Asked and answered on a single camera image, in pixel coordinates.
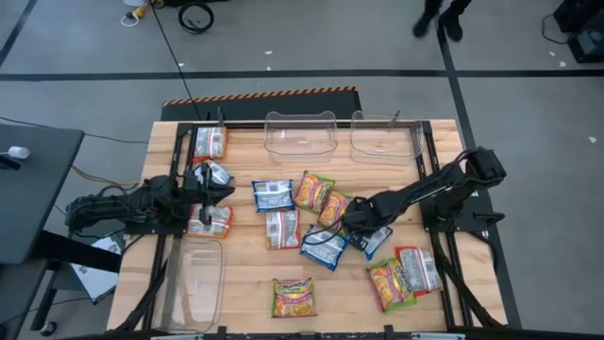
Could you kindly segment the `orange Maruchan ramen packet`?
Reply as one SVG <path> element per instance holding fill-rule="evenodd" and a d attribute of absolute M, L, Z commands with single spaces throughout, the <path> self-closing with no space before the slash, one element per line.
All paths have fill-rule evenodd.
<path fill-rule="evenodd" d="M 443 289 L 443 282 L 430 251 L 416 246 L 399 246 L 395 249 L 405 276 L 416 297 Z"/>
<path fill-rule="evenodd" d="M 227 129 L 225 127 L 199 127 L 196 130 L 193 160 L 222 159 L 226 154 Z"/>
<path fill-rule="evenodd" d="M 266 214 L 266 246 L 268 249 L 298 248 L 300 244 L 298 211 L 277 211 Z"/>
<path fill-rule="evenodd" d="M 225 238 L 234 216 L 232 208 L 210 206 L 211 223 L 208 225 L 200 221 L 201 208 L 201 204 L 192 206 L 188 233 L 195 237 Z"/>

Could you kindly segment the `clear plastic bin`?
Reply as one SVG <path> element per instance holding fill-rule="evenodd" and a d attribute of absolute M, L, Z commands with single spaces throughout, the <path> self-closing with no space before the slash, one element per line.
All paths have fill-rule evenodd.
<path fill-rule="evenodd" d="M 219 241 L 174 240 L 156 295 L 152 328 L 172 334 L 210 331 L 219 321 L 225 274 L 226 257 Z"/>
<path fill-rule="evenodd" d="M 423 153 L 423 122 L 355 111 L 350 123 L 353 162 L 408 165 Z"/>
<path fill-rule="evenodd" d="M 272 111 L 265 117 L 264 148 L 273 162 L 329 162 L 337 147 L 337 120 L 331 111 L 317 114 Z"/>

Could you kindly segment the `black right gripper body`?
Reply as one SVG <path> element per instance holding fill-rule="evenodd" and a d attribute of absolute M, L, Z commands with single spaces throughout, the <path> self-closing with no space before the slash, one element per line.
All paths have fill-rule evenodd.
<path fill-rule="evenodd" d="M 370 200 L 360 196 L 353 199 L 351 205 L 352 230 L 355 232 L 373 232 L 384 225 L 384 220 L 375 212 Z"/>

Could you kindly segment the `black equipment case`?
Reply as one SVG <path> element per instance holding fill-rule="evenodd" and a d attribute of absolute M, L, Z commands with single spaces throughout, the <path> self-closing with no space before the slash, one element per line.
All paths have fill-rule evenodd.
<path fill-rule="evenodd" d="M 553 17 L 576 62 L 604 62 L 604 0 L 563 0 Z"/>

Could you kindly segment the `black desk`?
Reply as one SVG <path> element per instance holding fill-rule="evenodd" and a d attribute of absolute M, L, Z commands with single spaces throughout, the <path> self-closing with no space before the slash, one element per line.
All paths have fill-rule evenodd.
<path fill-rule="evenodd" d="M 16 340 L 51 261 L 117 273 L 121 256 L 43 229 L 84 138 L 78 129 L 0 124 L 0 155 L 30 155 L 0 170 L 0 340 Z"/>

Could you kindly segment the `white papers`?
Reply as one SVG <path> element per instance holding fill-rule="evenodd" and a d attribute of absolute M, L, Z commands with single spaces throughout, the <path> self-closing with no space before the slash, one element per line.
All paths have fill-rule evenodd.
<path fill-rule="evenodd" d="M 105 237 L 100 239 L 94 242 L 92 246 L 118 255 L 122 254 L 121 243 L 117 242 L 113 237 Z M 71 263 L 71 267 L 79 281 L 82 283 L 84 290 L 93 300 L 98 300 L 111 289 L 113 289 L 117 284 L 117 273 L 75 263 Z"/>

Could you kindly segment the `black hazard-striped floor mat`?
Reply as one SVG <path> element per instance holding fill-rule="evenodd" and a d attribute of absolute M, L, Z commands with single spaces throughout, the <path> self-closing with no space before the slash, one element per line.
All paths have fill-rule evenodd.
<path fill-rule="evenodd" d="M 218 109 L 226 120 L 263 120 L 271 111 L 284 115 L 331 111 L 337 119 L 348 119 L 361 111 L 361 100 L 355 86 L 169 99 L 162 105 L 160 120 L 216 120 Z"/>

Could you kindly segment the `green Maruchan ramen packet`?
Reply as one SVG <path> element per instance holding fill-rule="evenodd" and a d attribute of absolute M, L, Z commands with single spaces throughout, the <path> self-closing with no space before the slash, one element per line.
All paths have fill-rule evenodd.
<path fill-rule="evenodd" d="M 273 318 L 317 316 L 312 278 L 273 279 Z"/>
<path fill-rule="evenodd" d="M 415 294 L 398 259 L 382 260 L 370 266 L 367 273 L 385 314 L 416 303 Z"/>
<path fill-rule="evenodd" d="M 294 205 L 299 209 L 319 214 L 335 183 L 335 179 L 305 171 L 294 196 Z"/>
<path fill-rule="evenodd" d="M 339 232 L 341 230 L 339 220 L 352 200 L 352 195 L 333 190 L 319 214 L 318 224 L 324 228 L 331 227 L 332 230 Z"/>

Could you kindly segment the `black aluminium table frame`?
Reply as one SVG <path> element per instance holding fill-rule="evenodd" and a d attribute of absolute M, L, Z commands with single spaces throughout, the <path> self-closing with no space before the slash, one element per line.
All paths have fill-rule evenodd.
<path fill-rule="evenodd" d="M 431 174 L 438 160 L 440 167 L 462 151 L 454 120 L 428 121 L 428 135 L 434 144 L 430 158 L 430 137 L 422 136 L 423 153 L 419 163 Z M 143 177 L 163 175 L 171 165 L 178 123 L 155 122 L 143 167 Z M 281 337 L 315 340 L 385 339 L 385 326 L 393 326 L 394 339 L 409 339 L 403 332 L 438 332 L 446 328 L 441 293 L 419 297 L 410 307 L 384 314 L 378 307 L 376 293 L 367 277 L 369 264 L 394 256 L 398 246 L 431 247 L 423 226 L 419 204 L 411 206 L 394 225 L 394 236 L 377 250 L 372 262 L 350 247 L 344 252 L 335 272 L 309 260 L 293 249 L 268 250 L 265 245 L 265 216 L 256 213 L 252 179 L 294 179 L 294 190 L 303 171 L 309 170 L 336 179 L 336 188 L 358 196 L 372 196 L 381 190 L 401 189 L 419 179 L 417 162 L 375 164 L 355 162 L 350 158 L 350 131 L 339 129 L 338 146 L 327 162 L 309 159 L 292 162 L 273 161 L 264 147 L 261 128 L 228 128 L 226 154 L 217 162 L 235 177 L 236 190 L 223 201 L 234 209 L 233 225 L 226 238 L 217 241 L 223 247 L 225 267 L 218 321 L 204 335 L 216 335 L 226 326 L 226 338 L 252 340 Z M 507 324 L 500 284 L 492 266 L 487 244 L 465 232 L 456 232 L 457 250 L 465 283 L 481 305 L 496 321 Z M 107 329 L 117 328 L 132 312 L 147 289 L 156 254 L 158 236 L 147 235 L 127 252 L 122 261 Z M 318 315 L 313 317 L 272 318 L 272 279 L 313 278 Z"/>

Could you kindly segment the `blue Maruchan ramen packet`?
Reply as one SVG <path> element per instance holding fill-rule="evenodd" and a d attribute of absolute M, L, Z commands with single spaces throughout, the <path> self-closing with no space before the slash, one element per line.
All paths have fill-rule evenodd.
<path fill-rule="evenodd" d="M 384 226 L 372 234 L 373 236 L 367 248 L 365 250 L 360 250 L 367 261 L 373 259 L 377 249 L 393 234 L 393 230 L 389 226 Z"/>
<path fill-rule="evenodd" d="M 300 254 L 335 271 L 347 246 L 343 236 L 311 225 L 302 239 Z"/>
<path fill-rule="evenodd" d="M 228 171 L 215 161 L 206 160 L 204 164 L 208 166 L 212 174 L 212 180 L 219 184 L 228 185 L 234 177 Z"/>
<path fill-rule="evenodd" d="M 254 180 L 252 188 L 258 213 L 295 209 L 291 179 Z"/>

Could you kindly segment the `yellow and white plug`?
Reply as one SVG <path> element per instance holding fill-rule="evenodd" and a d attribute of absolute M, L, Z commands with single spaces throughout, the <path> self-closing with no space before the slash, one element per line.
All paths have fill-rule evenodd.
<path fill-rule="evenodd" d="M 124 27 L 137 26 L 144 16 L 149 0 L 123 0 L 123 2 L 129 7 L 129 10 L 120 20 L 120 24 Z"/>

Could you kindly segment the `person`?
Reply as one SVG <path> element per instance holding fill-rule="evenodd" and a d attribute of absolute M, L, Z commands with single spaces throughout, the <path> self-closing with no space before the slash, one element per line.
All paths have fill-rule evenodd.
<path fill-rule="evenodd" d="M 425 0 L 424 11 L 412 28 L 416 38 L 423 38 L 428 32 L 428 26 L 438 14 L 444 0 Z M 439 16 L 439 23 L 445 29 L 447 37 L 453 42 L 459 42 L 463 37 L 460 16 L 465 12 L 472 0 L 452 0 L 449 8 Z"/>

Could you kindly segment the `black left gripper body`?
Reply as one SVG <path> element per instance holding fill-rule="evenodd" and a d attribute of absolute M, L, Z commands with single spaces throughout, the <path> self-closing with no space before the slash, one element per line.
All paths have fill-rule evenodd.
<path fill-rule="evenodd" d="M 199 202 L 202 198 L 200 183 L 196 176 L 184 176 L 179 190 L 189 202 Z"/>

